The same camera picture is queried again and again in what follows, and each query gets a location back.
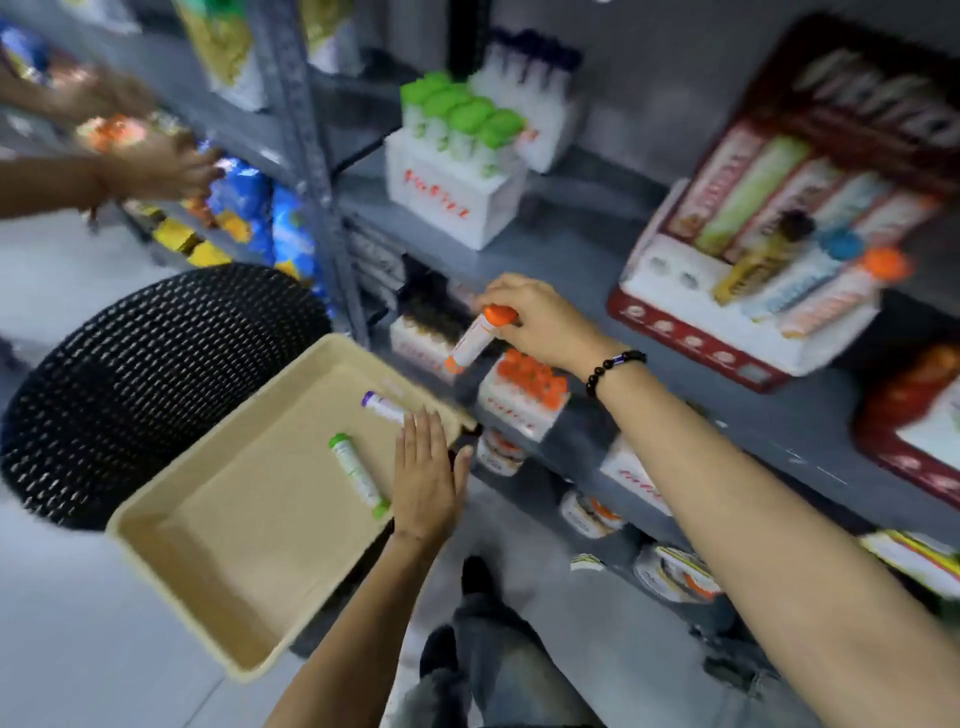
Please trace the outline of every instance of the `plastic tray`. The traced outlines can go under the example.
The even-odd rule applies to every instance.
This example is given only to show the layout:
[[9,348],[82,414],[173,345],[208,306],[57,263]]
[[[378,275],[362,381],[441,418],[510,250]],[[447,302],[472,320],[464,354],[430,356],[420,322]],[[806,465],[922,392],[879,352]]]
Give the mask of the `plastic tray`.
[[371,389],[437,409],[448,443],[475,426],[330,334],[110,519],[108,533],[234,679],[269,669],[390,520],[374,520],[327,447],[350,435],[391,494],[397,425],[360,406]]

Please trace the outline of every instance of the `tile floor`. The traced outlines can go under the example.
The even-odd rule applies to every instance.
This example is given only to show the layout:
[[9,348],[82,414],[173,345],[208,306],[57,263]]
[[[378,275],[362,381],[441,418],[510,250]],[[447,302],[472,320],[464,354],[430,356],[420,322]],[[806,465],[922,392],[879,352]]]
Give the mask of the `tile floor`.
[[[73,212],[0,224],[0,335],[38,360],[105,305],[171,273],[122,228],[90,237]],[[456,605],[460,563],[480,550],[611,728],[743,724],[742,698],[700,670],[680,620],[616,576],[570,572],[556,536],[480,480],[470,489],[420,596],[388,717],[416,679],[426,635]],[[229,682],[106,537],[36,522],[0,488],[0,725],[256,728],[299,665],[287,654],[249,685]]]

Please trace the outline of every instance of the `black shoe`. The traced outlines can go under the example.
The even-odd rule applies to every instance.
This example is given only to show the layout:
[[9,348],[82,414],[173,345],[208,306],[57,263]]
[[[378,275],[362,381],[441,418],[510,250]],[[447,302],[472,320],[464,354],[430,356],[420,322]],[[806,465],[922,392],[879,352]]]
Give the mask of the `black shoe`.
[[459,669],[457,638],[453,634],[453,627],[449,624],[441,624],[426,638],[426,644],[420,654],[420,678],[442,667],[454,672]]
[[464,596],[485,594],[497,598],[496,583],[490,567],[480,556],[468,556],[464,562],[463,574],[460,577],[460,589]]

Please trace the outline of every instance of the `beaded bracelet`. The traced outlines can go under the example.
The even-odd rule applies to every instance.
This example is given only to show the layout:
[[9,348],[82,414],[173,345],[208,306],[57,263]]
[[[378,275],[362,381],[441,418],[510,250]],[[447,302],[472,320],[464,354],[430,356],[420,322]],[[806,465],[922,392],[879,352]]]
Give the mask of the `beaded bracelet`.
[[600,381],[600,377],[617,364],[623,364],[627,361],[638,361],[641,364],[646,364],[647,355],[643,352],[638,352],[636,349],[630,349],[628,352],[623,352],[613,359],[605,359],[603,365],[594,369],[593,374],[587,377],[587,396],[596,399],[597,382]]

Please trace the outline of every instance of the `yellow package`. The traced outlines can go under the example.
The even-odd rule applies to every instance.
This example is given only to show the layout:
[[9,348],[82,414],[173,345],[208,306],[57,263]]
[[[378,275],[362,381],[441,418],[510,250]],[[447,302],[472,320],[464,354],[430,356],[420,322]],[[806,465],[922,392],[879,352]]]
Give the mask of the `yellow package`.
[[154,230],[154,240],[174,253],[190,253],[200,244],[200,237],[183,223],[167,218]]
[[193,253],[187,258],[187,261],[191,265],[195,265],[198,268],[208,268],[211,265],[224,265],[232,260],[233,258],[207,240],[194,248]]
[[174,0],[210,90],[245,111],[266,108],[263,78],[243,2]]
[[300,0],[300,20],[310,65],[324,73],[359,76],[360,44],[351,0]]

